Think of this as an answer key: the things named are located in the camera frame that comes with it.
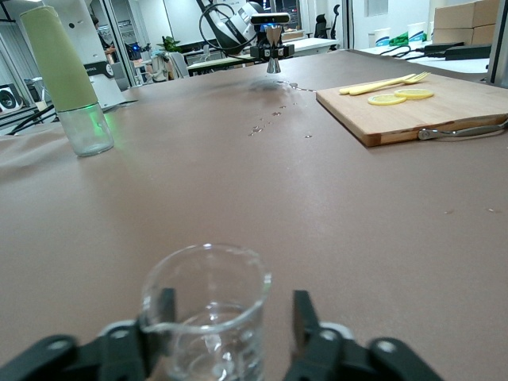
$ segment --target lemon slice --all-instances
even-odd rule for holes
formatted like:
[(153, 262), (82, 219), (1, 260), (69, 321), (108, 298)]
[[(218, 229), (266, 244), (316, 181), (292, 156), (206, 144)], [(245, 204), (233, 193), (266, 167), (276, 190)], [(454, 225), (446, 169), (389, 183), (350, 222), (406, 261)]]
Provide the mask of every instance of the lemon slice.
[(425, 99), (434, 95), (432, 91), (426, 89), (402, 89), (396, 90), (394, 94), (397, 97), (408, 99)]
[(371, 105), (376, 106), (390, 106), (390, 105), (396, 105), (398, 103), (402, 103), (406, 100), (406, 97), (398, 96), (392, 94), (380, 94), (380, 95), (374, 95), (373, 97), (370, 97), (368, 99), (368, 102)]

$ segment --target metal jigger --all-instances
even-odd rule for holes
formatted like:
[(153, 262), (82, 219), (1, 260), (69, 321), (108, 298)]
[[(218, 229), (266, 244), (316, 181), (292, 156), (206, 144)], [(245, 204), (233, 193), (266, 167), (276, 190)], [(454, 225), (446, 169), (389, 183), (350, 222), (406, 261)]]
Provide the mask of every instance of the metal jigger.
[[(280, 25), (268, 26), (266, 28), (266, 34), (268, 42), (270, 43), (270, 49), (274, 51), (277, 48), (277, 44), (279, 43), (280, 34), (282, 33), (283, 28)], [(279, 59), (270, 57), (268, 61), (268, 74), (280, 73)]]

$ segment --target green cylindrical bottle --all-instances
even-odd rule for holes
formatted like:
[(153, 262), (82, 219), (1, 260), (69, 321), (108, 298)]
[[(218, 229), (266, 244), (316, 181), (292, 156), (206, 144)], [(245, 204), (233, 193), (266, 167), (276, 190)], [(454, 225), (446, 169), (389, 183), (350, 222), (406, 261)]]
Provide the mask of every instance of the green cylindrical bottle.
[(42, 6), (21, 15), (44, 85), (63, 130), (78, 156), (91, 156), (114, 142), (87, 71), (55, 9)]

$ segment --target metal tongs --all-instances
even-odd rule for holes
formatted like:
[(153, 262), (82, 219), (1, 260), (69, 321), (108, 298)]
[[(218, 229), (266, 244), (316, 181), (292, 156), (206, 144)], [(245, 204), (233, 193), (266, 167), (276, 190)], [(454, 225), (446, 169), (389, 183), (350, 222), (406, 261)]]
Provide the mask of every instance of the metal tongs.
[(480, 127), (471, 127), (470, 129), (459, 129), (456, 131), (438, 131), (437, 129), (421, 129), (418, 132), (418, 139), (429, 140), (440, 137), (476, 137), (478, 135), (486, 135), (495, 133), (508, 127), (508, 119), (500, 125), (482, 125)]

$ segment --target desk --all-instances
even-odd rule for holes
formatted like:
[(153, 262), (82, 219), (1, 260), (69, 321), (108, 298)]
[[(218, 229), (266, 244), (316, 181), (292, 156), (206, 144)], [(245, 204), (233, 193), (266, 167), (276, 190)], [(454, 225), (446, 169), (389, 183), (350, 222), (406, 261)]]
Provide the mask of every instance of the desk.
[[(388, 50), (391, 50), (395, 48), (395, 46), (383, 46), (378, 48), (368, 48), (368, 49), (362, 49), (362, 52), (367, 52), (375, 55), (379, 55), (382, 52), (386, 52)], [(387, 53), (385, 56), (393, 56), (397, 53), (404, 52), (405, 48), (400, 48), (397, 50), (394, 50), (393, 52)], [(405, 58), (415, 57), (415, 56), (421, 56), (423, 53), (420, 52), (411, 52), (407, 56), (404, 56)], [(408, 62), (411, 62), (413, 64), (420, 64), (427, 67), (437, 67), (440, 69), (450, 70), (450, 71), (456, 71), (459, 73), (487, 73), (487, 65), (489, 64), (488, 58), (482, 58), (478, 60), (450, 60), (447, 61), (445, 58), (430, 58), (430, 57), (422, 57), (415, 60), (410, 60)]]
[[(294, 45), (294, 57), (310, 56), (313, 54), (326, 53), (330, 46), (338, 44), (338, 40), (326, 40), (323, 38), (305, 38), (302, 40), (291, 41), (288, 44)], [(256, 59), (249, 54), (238, 56), (243, 60), (254, 62)], [(197, 62), (187, 67), (190, 74), (197, 71), (218, 69), (222, 67), (233, 66), (237, 64), (244, 64), (244, 61), (238, 60), (234, 57), (221, 58), (219, 60), (211, 60), (205, 62)]]
[(255, 58), (251, 57), (249, 54), (244, 54), (244, 55), (238, 56), (238, 58), (225, 57), (225, 58), (220, 58), (218, 60), (197, 62), (197, 63), (193, 63), (190, 66), (187, 66), (187, 70), (189, 71), (189, 74), (193, 75), (197, 71), (220, 69), (223, 67), (229, 67), (229, 66), (238, 65), (238, 64), (245, 64), (246, 62), (254, 62), (256, 60)]
[(325, 38), (304, 38), (291, 41), (294, 45), (294, 56), (310, 56), (313, 54), (326, 53), (330, 46), (339, 44), (339, 40), (328, 40)]
[(508, 134), (367, 149), (315, 94), (276, 82), (318, 90), (414, 65), (331, 52), (277, 75), (137, 87), (124, 94), (139, 102), (107, 114), (114, 149), (84, 159), (62, 129), (0, 137), (0, 363), (136, 317), (150, 268), (215, 241), (256, 250), (273, 273), (266, 380), (290, 363), (291, 292), (307, 289), (361, 344), (397, 337), (448, 381), (504, 381)]

